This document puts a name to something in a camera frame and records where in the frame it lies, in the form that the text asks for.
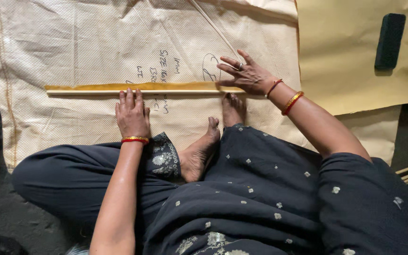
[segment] bare foot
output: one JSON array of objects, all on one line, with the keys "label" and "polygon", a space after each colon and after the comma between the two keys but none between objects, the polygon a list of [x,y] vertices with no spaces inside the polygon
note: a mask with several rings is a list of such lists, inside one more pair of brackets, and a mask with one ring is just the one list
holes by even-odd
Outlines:
[{"label": "bare foot", "polygon": [[223,124],[225,127],[245,123],[247,108],[234,93],[226,93],[221,103],[223,105]]},{"label": "bare foot", "polygon": [[209,117],[207,133],[185,150],[178,152],[182,177],[187,183],[197,182],[204,173],[208,158],[220,140],[218,119]]}]

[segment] black clothing with white floral print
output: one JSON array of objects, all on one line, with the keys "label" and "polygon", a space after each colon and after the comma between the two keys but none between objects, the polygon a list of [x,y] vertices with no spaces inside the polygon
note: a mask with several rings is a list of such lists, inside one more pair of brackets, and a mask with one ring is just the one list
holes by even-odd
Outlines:
[{"label": "black clothing with white floral print", "polygon": [[[121,143],[62,145],[16,167],[26,200],[93,224]],[[240,124],[224,130],[201,182],[176,185],[162,133],[138,175],[137,250],[145,255],[408,254],[408,187],[381,159],[326,159]]]}]

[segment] black eraser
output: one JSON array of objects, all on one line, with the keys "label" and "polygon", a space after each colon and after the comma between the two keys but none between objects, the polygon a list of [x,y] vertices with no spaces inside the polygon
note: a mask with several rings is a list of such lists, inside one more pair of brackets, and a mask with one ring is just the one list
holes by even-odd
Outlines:
[{"label": "black eraser", "polygon": [[396,67],[404,25],[404,14],[389,13],[383,17],[374,64],[376,69],[393,69]]}]

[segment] hand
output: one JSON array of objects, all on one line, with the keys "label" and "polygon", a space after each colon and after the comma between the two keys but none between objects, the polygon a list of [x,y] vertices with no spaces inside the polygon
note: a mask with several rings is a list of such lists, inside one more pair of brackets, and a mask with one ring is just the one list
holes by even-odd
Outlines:
[{"label": "hand", "polygon": [[238,49],[237,52],[245,59],[246,64],[228,57],[220,57],[222,61],[230,64],[217,64],[217,68],[234,76],[232,80],[217,81],[217,85],[226,87],[237,87],[245,90],[252,95],[265,95],[279,78],[274,77],[269,71],[260,67],[244,50]]},{"label": "hand", "polygon": [[119,101],[116,103],[116,119],[122,137],[150,137],[150,108],[144,108],[141,90],[136,89],[136,100],[133,100],[132,89],[127,89],[127,96],[120,91]]}]

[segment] red bangle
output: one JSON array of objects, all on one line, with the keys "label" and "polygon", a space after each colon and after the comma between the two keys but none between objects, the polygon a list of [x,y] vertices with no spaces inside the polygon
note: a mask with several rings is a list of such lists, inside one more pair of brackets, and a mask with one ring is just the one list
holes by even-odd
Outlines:
[{"label": "red bangle", "polygon": [[146,145],[149,143],[149,139],[142,136],[126,136],[122,138],[121,142],[142,142]]},{"label": "red bangle", "polygon": [[303,96],[304,94],[305,94],[305,93],[303,93],[303,91],[297,92],[297,94],[295,94],[295,95],[291,98],[291,100],[289,100],[289,102],[287,103],[286,107],[284,108],[284,111],[283,111],[281,114],[282,114],[283,116],[286,116],[286,115],[289,113],[289,111],[291,110],[292,105],[294,105],[295,102],[297,102],[297,100],[298,100],[301,96]]},{"label": "red bangle", "polygon": [[268,90],[267,94],[264,95],[265,98],[268,99],[268,96],[270,95],[270,92],[272,92],[272,90],[273,90],[280,82],[282,82],[282,81],[283,81],[283,79],[279,79],[279,80],[277,80],[277,81],[274,81],[274,82],[273,82],[273,86]]}]

